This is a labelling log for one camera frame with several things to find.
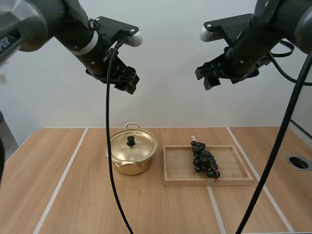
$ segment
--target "pot lid knob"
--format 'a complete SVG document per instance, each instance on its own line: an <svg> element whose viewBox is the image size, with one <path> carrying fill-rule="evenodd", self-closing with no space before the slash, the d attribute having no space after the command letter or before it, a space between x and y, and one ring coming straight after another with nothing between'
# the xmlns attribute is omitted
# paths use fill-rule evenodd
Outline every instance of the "pot lid knob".
<svg viewBox="0 0 312 234"><path fill-rule="evenodd" d="M136 144L134 136L129 136L129 137L127 137L127 139L128 139L128 142L127 142L128 146L134 146Z"/></svg>

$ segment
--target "golden pot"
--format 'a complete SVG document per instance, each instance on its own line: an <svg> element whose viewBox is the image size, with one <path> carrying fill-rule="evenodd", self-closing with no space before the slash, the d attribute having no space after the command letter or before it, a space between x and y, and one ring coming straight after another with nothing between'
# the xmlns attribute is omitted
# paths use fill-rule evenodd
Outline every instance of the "golden pot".
<svg viewBox="0 0 312 234"><path fill-rule="evenodd" d="M122 174L140 174L150 167L157 146L153 134L140 129L137 123L127 123L124 130L111 136L112 164ZM105 152L108 156L107 143Z"/></svg>

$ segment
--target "wooden tray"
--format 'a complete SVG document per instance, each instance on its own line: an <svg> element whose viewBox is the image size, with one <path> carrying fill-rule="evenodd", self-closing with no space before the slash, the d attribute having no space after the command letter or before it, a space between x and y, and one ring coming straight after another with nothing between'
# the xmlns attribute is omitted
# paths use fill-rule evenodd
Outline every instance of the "wooden tray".
<svg viewBox="0 0 312 234"><path fill-rule="evenodd" d="M218 164L221 177L215 182L205 172L194 171L191 146L163 146L165 186L241 186L252 185L254 179L233 145L206 146Z"/></svg>

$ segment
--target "white wall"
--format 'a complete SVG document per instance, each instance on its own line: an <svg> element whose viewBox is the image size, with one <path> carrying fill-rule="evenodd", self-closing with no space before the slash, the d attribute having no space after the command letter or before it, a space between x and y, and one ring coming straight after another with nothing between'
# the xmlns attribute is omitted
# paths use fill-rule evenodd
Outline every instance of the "white wall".
<svg viewBox="0 0 312 234"><path fill-rule="evenodd" d="M312 82L312 69L310 69L306 82ZM312 87L303 86L292 120L312 135Z"/></svg>
<svg viewBox="0 0 312 234"><path fill-rule="evenodd" d="M111 126L275 126L293 85L272 65L260 76L205 91L195 69L223 52L224 41L204 43L204 22L252 13L256 0L81 0L89 17L106 16L140 28L143 44L123 46L120 58L140 77L134 95L112 89ZM280 60L296 76L305 56ZM33 53L10 59L0 109L21 144L43 127L103 127L106 86L55 39Z"/></svg>

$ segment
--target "wooden table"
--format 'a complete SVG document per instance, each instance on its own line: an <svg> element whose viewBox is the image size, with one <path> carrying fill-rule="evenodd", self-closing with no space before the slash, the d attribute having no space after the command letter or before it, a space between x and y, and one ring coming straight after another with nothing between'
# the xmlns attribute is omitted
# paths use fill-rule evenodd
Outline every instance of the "wooden table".
<svg viewBox="0 0 312 234"><path fill-rule="evenodd" d="M278 128L148 131L159 143L151 168L134 176L114 172L134 233L234 233L256 185L164 187L161 146L189 145L192 136L207 145L235 145L257 178ZM104 129L42 129L30 135L5 164L0 233L127 233L110 185L105 142ZM293 169L285 160L290 155L312 159L312 150L288 131L244 233L312 231L312 172Z"/></svg>

